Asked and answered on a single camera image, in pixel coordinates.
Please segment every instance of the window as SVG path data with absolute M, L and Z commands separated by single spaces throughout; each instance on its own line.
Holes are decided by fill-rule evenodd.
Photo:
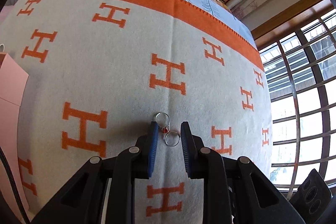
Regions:
M 260 51 L 273 119 L 270 180 L 278 189 L 296 189 L 312 169 L 320 172 L 327 183 L 336 181 L 335 38 L 336 9 Z M 290 83 L 292 77 L 295 90 Z M 322 105 L 326 99 L 328 105 Z M 325 109 L 329 110 L 330 120 L 328 115 L 322 116 Z M 323 125 L 329 123 L 330 131 L 324 131 L 327 127 Z M 298 158 L 297 137 L 300 137 Z M 322 157 L 322 148 L 329 138 L 329 157 Z

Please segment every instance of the ring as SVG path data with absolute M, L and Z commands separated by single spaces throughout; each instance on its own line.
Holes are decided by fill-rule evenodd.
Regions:
M 167 143 L 167 136 L 168 136 L 170 133 L 174 133 L 174 134 L 176 134 L 176 135 L 178 136 L 178 142 L 177 142 L 176 144 L 174 144 L 174 145 L 169 145 L 169 144 Z M 175 132 L 175 131 L 170 131 L 170 132 L 167 133 L 167 135 L 166 135 L 166 137 L 165 137 L 165 143 L 166 143 L 166 145 L 168 145 L 168 146 L 176 146 L 176 145 L 178 145 L 178 144 L 180 143 L 180 139 L 181 139 L 181 135 L 180 135 L 180 134 L 178 134 L 178 133 Z
M 159 112 L 158 114 L 156 114 L 156 116 L 155 116 L 155 122 L 157 122 L 157 118 L 158 118 L 158 116 L 160 115 L 160 114 L 163 114 L 163 115 L 165 115 L 167 118 L 168 118 L 168 123 L 167 123 L 167 125 L 160 125 L 160 127 L 161 127 L 161 131 L 163 132 L 163 133 L 168 133 L 169 132 L 169 125 L 170 125 L 170 118 L 169 118 L 169 115 L 167 114 L 167 113 L 164 113 L 164 112 Z

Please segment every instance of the pink box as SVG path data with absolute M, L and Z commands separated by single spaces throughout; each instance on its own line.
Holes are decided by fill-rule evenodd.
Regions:
M 10 55 L 0 52 L 0 146 L 13 173 L 25 210 L 28 210 L 29 206 L 23 190 L 17 159 L 17 123 L 27 79 L 28 74 L 15 63 Z M 21 219 L 3 167 L 0 168 L 0 189 L 9 207 Z

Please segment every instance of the plain silver ring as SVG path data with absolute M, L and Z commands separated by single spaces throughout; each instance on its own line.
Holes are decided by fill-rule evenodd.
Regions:
M 158 117 L 160 114 L 164 114 L 164 115 L 166 115 L 166 116 L 168 117 L 168 124 L 167 124 L 166 126 L 162 126 L 162 128 L 166 128 L 166 127 L 168 127 L 168 126 L 170 125 L 170 117 L 169 117 L 169 115 L 168 115 L 167 113 L 159 112 L 158 114 L 156 114 L 156 115 L 155 115 L 155 122 L 157 123 L 156 119 L 157 119 L 157 117 Z
M 178 142 L 177 142 L 177 144 L 169 145 L 169 144 L 167 143 L 167 136 L 168 136 L 170 133 L 175 133 L 176 135 L 178 135 Z M 166 137 L 165 137 L 165 143 L 166 143 L 166 145 L 173 147 L 173 146 L 176 146 L 176 145 L 178 145 L 178 144 L 180 143 L 180 139 L 181 139 L 181 135 L 180 135 L 179 133 L 177 133 L 177 132 L 175 132 L 175 131 L 169 131 L 169 132 L 166 134 Z

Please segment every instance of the black cord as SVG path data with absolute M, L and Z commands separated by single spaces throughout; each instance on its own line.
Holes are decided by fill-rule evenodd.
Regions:
M 26 224 L 30 224 L 29 218 L 26 214 L 26 211 L 25 211 L 25 209 L 23 207 L 23 204 L 22 204 L 22 201 L 20 199 L 19 191 L 17 190 L 15 180 L 14 180 L 14 177 L 13 177 L 13 174 L 12 174 L 12 170 L 9 167 L 8 161 L 5 157 L 5 154 L 3 153 L 2 149 L 1 149 L 1 147 L 0 147 L 0 159 L 1 159 L 1 162 L 2 162 L 3 166 L 5 167 L 5 170 L 6 170 L 9 182 L 10 182 L 10 186 L 12 187 L 12 191 L 14 193 L 14 197 L 15 197 L 17 206 L 19 207 L 20 213 L 21 213 L 24 221 L 26 222 Z

